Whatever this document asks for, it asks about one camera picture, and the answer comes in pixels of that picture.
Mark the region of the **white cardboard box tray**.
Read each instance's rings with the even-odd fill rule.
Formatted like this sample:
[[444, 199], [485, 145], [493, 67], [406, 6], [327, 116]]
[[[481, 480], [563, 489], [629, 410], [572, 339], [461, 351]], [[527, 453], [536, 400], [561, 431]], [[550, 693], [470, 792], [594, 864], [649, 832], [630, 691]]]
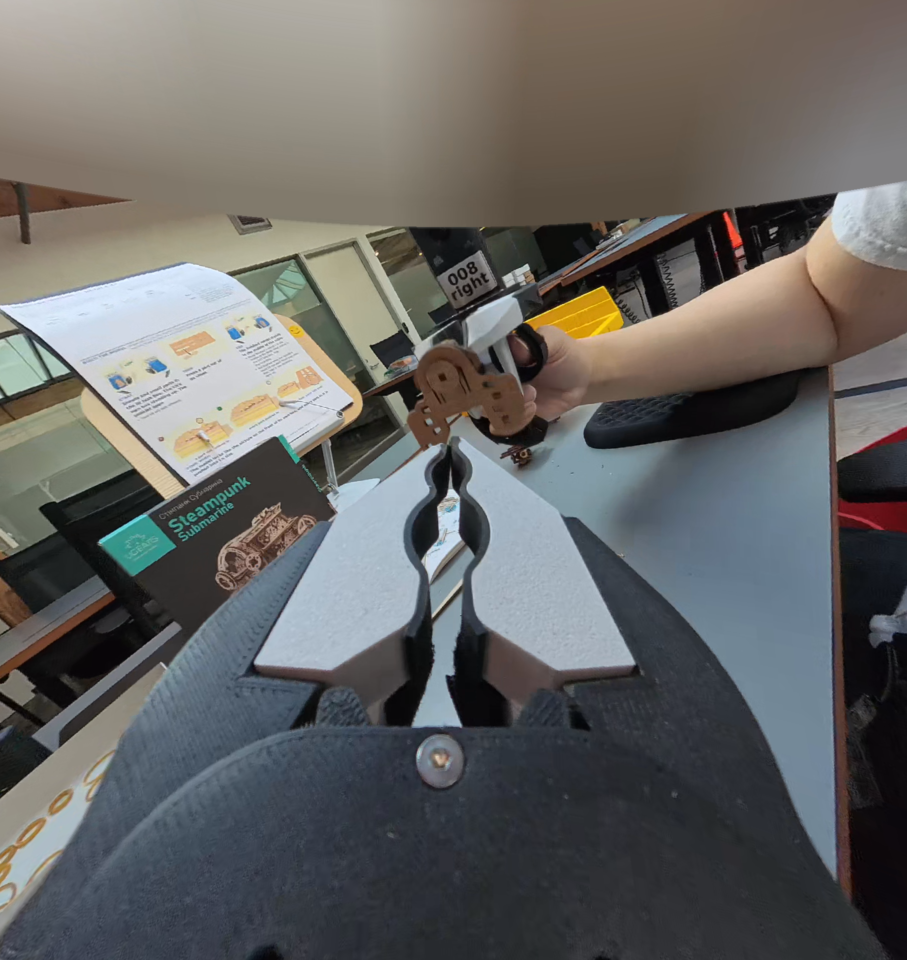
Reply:
[[[177, 624], [165, 628], [39, 730], [36, 739], [50, 755], [0, 798], [0, 831], [28, 821], [45, 799], [71, 785], [100, 756], [117, 750], [121, 736], [185, 641]], [[52, 867], [12, 914], [0, 917], [0, 935]]]

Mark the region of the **wooden sheet with rings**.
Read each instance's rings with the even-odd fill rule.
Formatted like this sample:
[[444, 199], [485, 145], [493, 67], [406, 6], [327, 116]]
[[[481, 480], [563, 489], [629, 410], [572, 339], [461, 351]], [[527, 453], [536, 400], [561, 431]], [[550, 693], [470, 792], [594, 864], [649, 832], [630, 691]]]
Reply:
[[72, 784], [46, 798], [27, 821], [0, 830], [0, 918], [12, 914], [61, 857], [115, 753], [111, 749], [100, 755]]

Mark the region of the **black model kit box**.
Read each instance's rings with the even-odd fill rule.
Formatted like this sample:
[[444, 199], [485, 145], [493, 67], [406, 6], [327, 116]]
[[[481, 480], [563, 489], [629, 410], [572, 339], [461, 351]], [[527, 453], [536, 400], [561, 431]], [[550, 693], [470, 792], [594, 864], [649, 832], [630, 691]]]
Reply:
[[287, 442], [269, 438], [98, 544], [192, 634], [334, 515], [329, 498]]

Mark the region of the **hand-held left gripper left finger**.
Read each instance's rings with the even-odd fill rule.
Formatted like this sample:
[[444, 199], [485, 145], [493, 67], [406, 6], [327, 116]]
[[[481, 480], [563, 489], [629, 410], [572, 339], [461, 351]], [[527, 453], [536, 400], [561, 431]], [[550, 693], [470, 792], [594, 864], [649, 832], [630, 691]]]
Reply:
[[446, 444], [423, 450], [331, 522], [255, 657], [268, 677], [353, 690], [375, 723], [411, 726], [434, 665], [430, 576]]

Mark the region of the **folded assembly booklet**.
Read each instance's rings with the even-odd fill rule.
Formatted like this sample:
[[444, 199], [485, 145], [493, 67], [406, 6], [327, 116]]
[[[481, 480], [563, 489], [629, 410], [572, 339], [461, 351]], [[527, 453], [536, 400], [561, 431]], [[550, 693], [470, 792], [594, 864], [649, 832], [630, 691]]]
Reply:
[[423, 556], [423, 567], [431, 583], [435, 582], [440, 572], [463, 548], [460, 536], [460, 496], [452, 487], [437, 506], [437, 522], [436, 540]]

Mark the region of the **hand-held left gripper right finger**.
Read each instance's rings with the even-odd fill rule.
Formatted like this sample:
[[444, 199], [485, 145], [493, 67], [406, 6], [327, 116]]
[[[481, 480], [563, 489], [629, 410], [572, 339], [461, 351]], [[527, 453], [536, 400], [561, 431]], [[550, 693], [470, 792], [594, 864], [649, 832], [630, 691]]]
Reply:
[[472, 555], [447, 678], [461, 725], [508, 726], [542, 690], [634, 674], [560, 511], [463, 438], [450, 443], [449, 465]]

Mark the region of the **wooden model assembly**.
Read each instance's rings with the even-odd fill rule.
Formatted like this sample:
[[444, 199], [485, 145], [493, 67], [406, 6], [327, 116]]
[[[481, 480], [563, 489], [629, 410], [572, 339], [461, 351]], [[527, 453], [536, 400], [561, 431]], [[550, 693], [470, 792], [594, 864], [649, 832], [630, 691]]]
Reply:
[[509, 447], [530, 448], [545, 437], [543, 422], [528, 415], [519, 380], [485, 371], [476, 354], [455, 342], [430, 347], [413, 380], [421, 397], [408, 413], [407, 426], [421, 448], [447, 444], [450, 419], [465, 413], [484, 421], [490, 438]]

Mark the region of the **black mesh wrist rest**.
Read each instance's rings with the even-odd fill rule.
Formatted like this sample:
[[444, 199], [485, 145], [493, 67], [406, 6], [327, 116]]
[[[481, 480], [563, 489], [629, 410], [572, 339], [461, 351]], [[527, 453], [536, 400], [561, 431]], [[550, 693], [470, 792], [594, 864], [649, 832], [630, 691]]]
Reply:
[[798, 371], [732, 387], [600, 404], [583, 429], [595, 450], [622, 450], [753, 426], [796, 399]]

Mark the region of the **person's right forearm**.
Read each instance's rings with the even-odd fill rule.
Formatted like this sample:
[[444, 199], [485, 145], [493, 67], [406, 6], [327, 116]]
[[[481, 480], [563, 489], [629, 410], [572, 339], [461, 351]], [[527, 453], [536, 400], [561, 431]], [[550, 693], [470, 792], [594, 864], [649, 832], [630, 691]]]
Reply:
[[830, 364], [850, 331], [843, 284], [866, 266], [827, 219], [803, 248], [659, 317], [591, 338], [582, 402], [706, 391]]

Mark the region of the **person's white t-shirt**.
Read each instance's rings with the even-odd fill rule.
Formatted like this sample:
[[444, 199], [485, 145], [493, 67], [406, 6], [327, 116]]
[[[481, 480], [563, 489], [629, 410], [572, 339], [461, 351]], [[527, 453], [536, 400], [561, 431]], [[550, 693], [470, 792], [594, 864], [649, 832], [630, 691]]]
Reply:
[[907, 272], [907, 181], [836, 194], [831, 230], [854, 258]]

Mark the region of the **person's right hand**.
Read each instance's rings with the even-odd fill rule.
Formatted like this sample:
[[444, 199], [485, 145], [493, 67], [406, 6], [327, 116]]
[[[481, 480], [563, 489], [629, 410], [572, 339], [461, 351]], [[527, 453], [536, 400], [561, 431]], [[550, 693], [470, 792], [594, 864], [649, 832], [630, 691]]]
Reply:
[[593, 374], [590, 340], [578, 340], [554, 327], [537, 329], [546, 361], [523, 385], [524, 412], [551, 423], [587, 402]]

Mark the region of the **printed instruction sheet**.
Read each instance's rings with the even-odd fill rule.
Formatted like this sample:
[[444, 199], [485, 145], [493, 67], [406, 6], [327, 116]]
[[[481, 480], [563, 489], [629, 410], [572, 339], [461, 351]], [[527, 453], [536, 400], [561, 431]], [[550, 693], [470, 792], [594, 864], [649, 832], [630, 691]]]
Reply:
[[296, 320], [227, 273], [179, 263], [0, 305], [185, 487], [271, 438], [302, 454], [363, 402]]

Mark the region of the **wooden document stand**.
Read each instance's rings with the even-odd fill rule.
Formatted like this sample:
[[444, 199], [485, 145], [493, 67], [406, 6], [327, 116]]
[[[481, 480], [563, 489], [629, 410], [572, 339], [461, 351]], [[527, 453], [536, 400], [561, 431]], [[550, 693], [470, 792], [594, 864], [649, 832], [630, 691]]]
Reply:
[[[287, 327], [294, 338], [300, 341], [313, 364], [318, 366], [324, 372], [324, 375], [336, 383], [351, 399], [351, 404], [342, 412], [342, 418], [338, 421], [337, 426], [333, 426], [323, 435], [316, 435], [308, 444], [305, 443], [296, 450], [303, 466], [306, 465], [306, 454], [308, 452], [316, 449], [322, 450], [327, 470], [327, 485], [329, 486], [327, 499], [336, 512], [342, 512], [372, 492], [380, 483], [376, 478], [350, 482], [346, 481], [345, 475], [336, 478], [332, 438], [343, 432], [348, 426], [352, 426], [360, 417], [364, 409], [362, 394], [325, 353], [323, 348], [303, 329], [300, 323], [293, 318], [280, 314], [276, 314], [275, 317], [278, 323]], [[178, 496], [186, 487], [196, 484], [195, 479], [184, 480], [171, 470], [140, 437], [134, 434], [116, 416], [111, 408], [104, 404], [96, 393], [85, 388], [80, 393], [79, 400], [81, 411], [91, 426], [164, 499]]]

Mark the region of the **red bag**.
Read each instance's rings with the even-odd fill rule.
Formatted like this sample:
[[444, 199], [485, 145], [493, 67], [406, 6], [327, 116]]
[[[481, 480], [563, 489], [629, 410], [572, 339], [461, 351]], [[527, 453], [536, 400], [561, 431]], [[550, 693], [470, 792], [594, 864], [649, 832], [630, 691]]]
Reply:
[[842, 526], [907, 534], [907, 426], [841, 458], [836, 482]]

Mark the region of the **yellow plastic bin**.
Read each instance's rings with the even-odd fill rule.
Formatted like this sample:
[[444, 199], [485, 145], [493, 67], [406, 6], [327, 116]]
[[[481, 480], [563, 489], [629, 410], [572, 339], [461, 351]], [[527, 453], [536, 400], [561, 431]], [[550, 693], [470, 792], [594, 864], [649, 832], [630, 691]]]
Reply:
[[554, 327], [575, 340], [621, 330], [625, 319], [609, 290], [600, 286], [526, 322], [533, 330]]

